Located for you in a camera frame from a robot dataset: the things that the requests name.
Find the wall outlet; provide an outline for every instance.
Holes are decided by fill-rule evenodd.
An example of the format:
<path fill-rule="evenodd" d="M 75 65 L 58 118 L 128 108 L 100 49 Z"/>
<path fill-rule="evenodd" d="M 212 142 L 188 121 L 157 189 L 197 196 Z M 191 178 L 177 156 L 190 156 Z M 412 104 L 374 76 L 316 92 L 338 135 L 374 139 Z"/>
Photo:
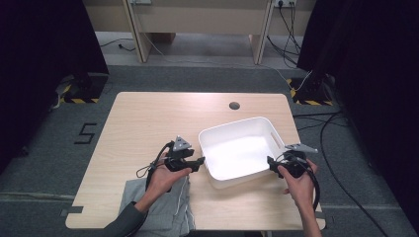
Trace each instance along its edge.
<path fill-rule="evenodd" d="M 280 7 L 280 1 L 283 2 L 283 8 L 295 7 L 296 0 L 275 0 L 275 7 Z"/>

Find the gray towel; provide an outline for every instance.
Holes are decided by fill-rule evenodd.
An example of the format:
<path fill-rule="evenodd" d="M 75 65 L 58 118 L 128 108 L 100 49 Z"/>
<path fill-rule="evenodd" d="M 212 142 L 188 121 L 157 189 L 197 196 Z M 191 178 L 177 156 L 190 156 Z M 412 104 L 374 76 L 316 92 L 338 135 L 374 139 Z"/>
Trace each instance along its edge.
<path fill-rule="evenodd" d="M 146 179 L 126 182 L 120 213 L 131 202 L 138 201 L 145 191 Z M 176 182 L 170 193 L 164 194 L 148 211 L 148 217 L 135 236 L 185 236 L 195 229 L 189 206 L 189 177 Z"/>

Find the black cable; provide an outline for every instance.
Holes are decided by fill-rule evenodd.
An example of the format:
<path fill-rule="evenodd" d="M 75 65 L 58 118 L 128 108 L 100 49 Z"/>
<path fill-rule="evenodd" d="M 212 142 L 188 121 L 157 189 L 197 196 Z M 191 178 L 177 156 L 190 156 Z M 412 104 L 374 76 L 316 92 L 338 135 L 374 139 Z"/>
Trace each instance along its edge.
<path fill-rule="evenodd" d="M 318 203 L 320 202 L 320 186 L 312 170 L 305 169 L 305 172 L 307 172 L 308 176 L 311 179 L 311 182 L 313 182 L 314 184 L 315 197 L 314 197 L 314 202 L 313 202 L 313 209 L 315 211 L 317 209 Z"/>
<path fill-rule="evenodd" d="M 284 50 L 287 50 L 288 43 L 290 42 L 290 38 L 291 38 L 291 35 L 289 35 L 289 37 L 287 38 L 287 42 L 286 42 L 286 45 L 284 46 Z M 289 65 L 287 64 L 287 62 L 286 62 L 286 58 L 285 58 L 285 57 L 284 57 L 284 64 L 285 64 L 287 67 L 289 67 L 289 68 L 296 69 L 296 67 L 292 67 L 292 66 L 289 66 Z"/>
<path fill-rule="evenodd" d="M 343 190 L 343 192 L 345 192 L 345 194 L 360 208 L 360 210 L 373 222 L 373 224 L 379 229 L 379 231 L 384 235 L 384 236 L 388 236 L 384 230 L 381 228 L 381 226 L 377 223 L 377 221 L 362 207 L 362 205 L 351 195 L 349 194 L 349 192 L 345 189 L 345 187 L 342 185 L 342 183 L 339 181 L 339 179 L 337 178 L 337 176 L 335 175 L 335 172 L 333 171 L 332 167 L 329 164 L 329 161 L 326 157 L 326 153 L 324 151 L 324 147 L 323 147 L 323 132 L 325 127 L 327 126 L 327 124 L 333 120 L 333 118 L 335 116 L 337 116 L 338 114 L 332 115 L 327 122 L 323 125 L 323 127 L 320 130 L 320 147 L 321 147 L 321 153 L 324 157 L 324 160 L 326 161 L 326 165 L 329 168 L 330 173 L 333 176 L 333 179 L 335 179 L 335 181 L 337 182 L 337 184 L 339 185 L 339 187 Z"/>
<path fill-rule="evenodd" d="M 289 27 L 289 25 L 288 25 L 288 23 L 287 23 L 287 21 L 286 21 L 286 19 L 285 19 L 284 15 L 283 15 L 283 12 L 281 11 L 281 9 L 282 9 L 282 8 L 280 8 L 280 15 L 281 15 L 281 18 L 282 18 L 282 19 L 283 19 L 283 21 L 284 21 L 284 24 L 286 25 L 287 31 L 289 32 L 289 39 L 291 39 L 291 40 L 292 40 L 292 42 L 293 42 L 295 45 L 298 45 L 298 47 L 299 47 L 299 44 L 298 44 L 298 42 L 296 41 L 296 39 L 295 39 L 295 37 L 294 37 L 294 35 L 293 35 L 293 18 L 294 18 L 294 8 L 292 7 L 292 30 L 290 30 L 290 27 Z"/>
<path fill-rule="evenodd" d="M 318 119 L 318 118 L 299 117 L 299 118 L 296 118 L 296 119 L 311 119 L 311 120 L 321 121 L 321 123 L 318 123 L 318 124 L 315 124 L 315 125 L 308 125 L 308 126 L 304 126 L 304 127 L 298 128 L 297 129 L 298 131 L 301 131 L 301 130 L 304 130 L 304 129 L 308 129 L 308 128 L 312 128 L 312 127 L 317 127 L 317 126 L 320 126 L 320 125 L 322 125 L 322 124 L 324 124 L 326 122 L 326 120 L 322 120 L 322 119 Z M 330 122 L 330 123 L 332 123 L 334 125 L 338 125 L 338 126 L 344 126 L 344 127 L 348 127 L 349 126 L 348 124 L 340 124 L 340 123 L 336 123 L 336 122 Z"/>
<path fill-rule="evenodd" d="M 277 157 L 277 159 L 275 161 L 278 161 L 278 159 L 280 159 L 281 156 L 284 156 L 284 153 L 281 154 L 279 157 Z"/>
<path fill-rule="evenodd" d="M 295 8 L 295 3 L 294 2 L 291 2 L 290 4 L 291 4 L 291 14 L 292 14 L 292 16 L 291 16 L 291 29 L 292 29 L 293 43 L 295 45 L 296 52 L 298 52 L 298 54 L 299 54 L 299 50 L 301 49 L 301 47 L 299 46 L 298 42 L 296 41 L 295 35 L 293 33 L 293 23 L 295 22 L 296 8 Z"/>
<path fill-rule="evenodd" d="M 171 141 L 171 142 L 169 142 L 169 143 L 165 144 L 165 145 L 163 146 L 163 148 L 161 148 L 161 150 L 160 150 L 160 152 L 158 153 L 157 157 L 154 159 L 154 161 L 153 161 L 153 162 L 151 162 L 151 164 L 150 164 L 149 166 L 145 166 L 145 167 L 142 167 L 141 169 L 137 170 L 137 171 L 136 171 L 136 176 L 137 176 L 138 178 L 141 178 L 141 177 L 144 177 L 144 176 L 145 176 L 145 174 L 146 174 L 147 172 L 149 172 L 151 169 L 154 169 L 154 170 L 155 170 L 155 169 L 157 168 L 157 163 L 158 163 L 158 161 L 160 160 L 160 156 L 161 156 L 161 154 L 163 154 L 163 151 L 164 151 L 167 147 L 170 147 L 170 146 L 171 146 L 172 142 L 173 142 L 173 141 Z M 148 169 L 148 170 L 146 170 L 142 176 L 138 176 L 138 172 L 140 172 L 141 170 L 146 169 L 146 168 L 149 168 L 149 169 Z"/>
<path fill-rule="evenodd" d="M 300 117 L 313 117 L 313 116 L 333 116 L 333 115 L 339 115 L 342 112 L 330 112 L 330 113 L 318 113 L 318 114 L 305 114 L 305 115 L 295 115 L 293 116 L 294 119 L 300 118 Z"/>
<path fill-rule="evenodd" d="M 134 51 L 134 50 L 135 50 L 135 48 L 131 48 L 131 49 L 126 48 L 126 47 L 124 47 L 122 44 L 118 44 L 118 47 L 119 47 L 119 48 L 123 48 L 123 49 L 125 49 L 126 51 Z"/>
<path fill-rule="evenodd" d="M 101 44 L 100 47 L 109 45 L 109 44 L 111 44 L 113 42 L 116 42 L 116 41 L 119 41 L 119 40 L 133 40 L 133 39 L 115 39 L 115 40 L 109 41 L 109 42 L 107 42 L 105 44 Z"/>
<path fill-rule="evenodd" d="M 296 62 L 292 59 L 292 58 L 290 58 L 288 55 L 287 55 L 287 53 L 290 53 L 290 54 L 294 54 L 294 55 L 298 55 L 298 54 L 296 54 L 296 53 L 293 53 L 293 52 L 290 52 L 290 51 L 286 51 L 286 50 L 283 50 L 283 49 L 281 49 L 281 48 L 279 48 L 278 46 L 276 46 L 272 41 L 271 41 L 271 38 L 269 37 L 269 36 L 267 36 L 267 39 L 268 39 L 268 41 L 271 43 L 271 45 L 272 45 L 272 47 L 274 48 L 274 50 L 280 55 L 280 56 L 282 56 L 283 58 L 286 58 L 288 61 L 290 61 L 292 64 L 294 64 L 294 65 L 296 65 Z"/>

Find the human hand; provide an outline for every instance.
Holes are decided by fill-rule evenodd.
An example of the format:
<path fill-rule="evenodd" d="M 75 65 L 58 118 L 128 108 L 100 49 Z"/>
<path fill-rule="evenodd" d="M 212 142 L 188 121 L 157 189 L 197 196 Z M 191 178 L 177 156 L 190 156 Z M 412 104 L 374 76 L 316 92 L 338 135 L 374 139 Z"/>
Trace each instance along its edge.
<path fill-rule="evenodd" d="M 315 174 L 317 166 L 308 159 L 307 162 Z M 294 178 L 283 166 L 278 166 L 278 170 L 284 176 L 288 185 L 288 188 L 284 190 L 284 194 L 291 194 L 298 209 L 312 208 L 314 184 L 307 172 L 304 172 L 299 178 Z"/>
<path fill-rule="evenodd" d="M 167 153 L 165 152 L 160 158 L 164 158 L 166 155 Z M 162 195 L 166 194 L 178 180 L 188 176 L 190 173 L 192 173 L 191 168 L 171 172 L 167 169 L 166 165 L 164 165 L 164 161 L 160 160 L 151 176 L 150 183 L 144 196 L 136 203 L 135 207 L 141 212 L 146 212 L 152 204 Z"/>

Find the sleeve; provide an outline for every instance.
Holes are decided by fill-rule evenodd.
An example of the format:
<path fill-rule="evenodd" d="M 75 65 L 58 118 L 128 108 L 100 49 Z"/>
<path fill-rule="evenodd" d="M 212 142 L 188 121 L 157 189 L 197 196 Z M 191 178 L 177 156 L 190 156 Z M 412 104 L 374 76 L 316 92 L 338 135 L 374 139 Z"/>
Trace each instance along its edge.
<path fill-rule="evenodd" d="M 101 230 L 100 236 L 127 237 L 135 234 L 147 218 L 148 212 L 142 213 L 134 205 L 134 201 L 128 204 L 116 220 Z"/>

